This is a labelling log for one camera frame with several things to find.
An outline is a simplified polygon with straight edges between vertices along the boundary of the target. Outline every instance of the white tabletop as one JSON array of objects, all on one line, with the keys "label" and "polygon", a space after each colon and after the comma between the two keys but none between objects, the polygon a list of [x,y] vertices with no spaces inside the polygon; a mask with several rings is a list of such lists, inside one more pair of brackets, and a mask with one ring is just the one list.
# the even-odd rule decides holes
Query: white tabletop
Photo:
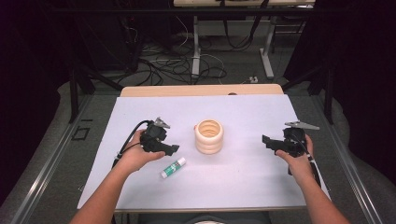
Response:
[{"label": "white tabletop", "polygon": [[[109,172],[117,151],[134,126],[161,117],[167,145],[180,145],[172,157],[153,161],[127,179],[116,211],[272,210],[305,206],[287,164],[262,143],[262,134],[282,140],[287,121],[297,120],[287,95],[120,97],[99,146],[78,208]],[[193,126],[216,119],[224,128],[224,146],[214,155],[194,145]],[[166,179],[160,172],[187,160]]]},{"label": "white tabletop", "polygon": [[[218,7],[216,0],[174,0],[175,7]],[[227,7],[258,7],[262,0],[225,1]],[[268,6],[304,6],[314,5],[315,0],[270,0]]]}]

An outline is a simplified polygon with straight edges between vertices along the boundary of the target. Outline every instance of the hand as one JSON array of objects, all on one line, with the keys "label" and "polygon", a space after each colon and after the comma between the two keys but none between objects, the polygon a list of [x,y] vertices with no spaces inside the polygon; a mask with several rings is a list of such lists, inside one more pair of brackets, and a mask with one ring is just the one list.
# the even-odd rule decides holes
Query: hand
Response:
[{"label": "hand", "polygon": [[[306,147],[308,149],[309,154],[313,157],[314,155],[314,145],[312,139],[306,134]],[[314,179],[314,175],[312,174],[312,168],[309,164],[309,160],[306,157],[306,154],[303,156],[294,158],[283,150],[277,150],[276,155],[282,158],[285,162],[288,163],[291,173],[294,176],[297,184],[301,186],[303,181],[307,179]]]},{"label": "hand", "polygon": [[121,169],[125,174],[129,175],[135,171],[138,171],[149,161],[156,161],[163,156],[165,156],[165,152],[146,152],[139,144],[140,135],[144,130],[139,130],[134,133],[134,137],[128,143],[123,153],[122,158],[119,160],[115,168]]}]

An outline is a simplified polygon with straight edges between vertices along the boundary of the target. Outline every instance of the white table leg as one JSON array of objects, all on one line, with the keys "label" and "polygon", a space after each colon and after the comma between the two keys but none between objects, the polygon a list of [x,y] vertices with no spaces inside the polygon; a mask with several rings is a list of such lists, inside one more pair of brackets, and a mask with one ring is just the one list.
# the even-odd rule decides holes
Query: white table leg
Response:
[{"label": "white table leg", "polygon": [[198,36],[198,18],[194,16],[194,56],[192,59],[192,71],[191,77],[199,77],[199,63],[200,63],[201,50],[199,48],[199,36]]},{"label": "white table leg", "polygon": [[276,17],[271,18],[270,26],[268,27],[267,38],[265,40],[265,46],[260,49],[260,55],[262,56],[262,64],[264,65],[265,75],[269,79],[274,78],[274,72],[272,70],[270,59],[268,58],[268,52],[271,48],[271,40],[274,35],[274,30],[276,26]]}]

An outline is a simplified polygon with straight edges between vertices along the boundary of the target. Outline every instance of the table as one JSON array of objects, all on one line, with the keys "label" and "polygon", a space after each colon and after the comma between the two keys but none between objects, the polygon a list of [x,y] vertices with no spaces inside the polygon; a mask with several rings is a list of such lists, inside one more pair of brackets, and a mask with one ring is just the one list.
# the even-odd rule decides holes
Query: table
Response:
[{"label": "table", "polygon": [[[220,1],[216,0],[175,0],[175,7],[219,7]],[[226,7],[259,7],[262,3],[262,0],[250,0],[250,1],[225,1]],[[270,0],[268,3],[269,7],[284,7],[284,6],[303,6],[303,5],[314,5],[315,0]],[[229,21],[229,23],[233,23],[234,26],[237,27],[236,32],[238,34],[246,33],[248,31],[241,30],[243,27],[247,27],[253,24],[253,21]],[[217,26],[217,28],[213,28],[216,25],[215,21],[201,21],[198,22],[197,16],[194,16],[193,21],[193,32],[194,32],[194,56],[192,62],[192,77],[199,77],[199,63],[200,63],[200,55],[201,50],[199,48],[199,35],[201,35],[201,31],[199,31],[199,27],[206,28],[208,32],[205,32],[205,35],[219,35],[219,31],[221,31],[221,27]],[[271,46],[272,37],[274,35],[274,30],[276,27],[276,17],[272,17],[268,29],[262,32],[265,35],[264,48],[260,49],[260,55],[262,57],[262,64],[264,66],[265,75],[267,78],[274,78],[274,72],[271,67],[271,63],[268,58],[269,48]]]},{"label": "table", "polygon": [[[282,139],[285,121],[297,118],[280,86],[260,84],[125,88],[114,106],[78,208],[106,176],[134,126],[160,115],[171,126],[164,143],[180,145],[180,149],[174,156],[150,162],[131,174],[116,212],[305,207],[300,188],[287,175],[287,164],[261,142],[262,134]],[[193,125],[209,117],[222,123],[225,130],[223,149],[214,155],[200,153],[193,139]],[[162,179],[160,171],[180,157],[186,158],[187,164]]]}]

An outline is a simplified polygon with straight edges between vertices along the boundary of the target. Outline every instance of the white round object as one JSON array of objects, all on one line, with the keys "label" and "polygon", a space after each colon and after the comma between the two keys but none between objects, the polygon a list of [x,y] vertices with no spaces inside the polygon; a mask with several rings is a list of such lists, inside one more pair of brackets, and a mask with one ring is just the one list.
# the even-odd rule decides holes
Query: white round object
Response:
[{"label": "white round object", "polygon": [[219,122],[205,119],[195,126],[195,145],[204,154],[214,154],[221,150],[224,131]]}]

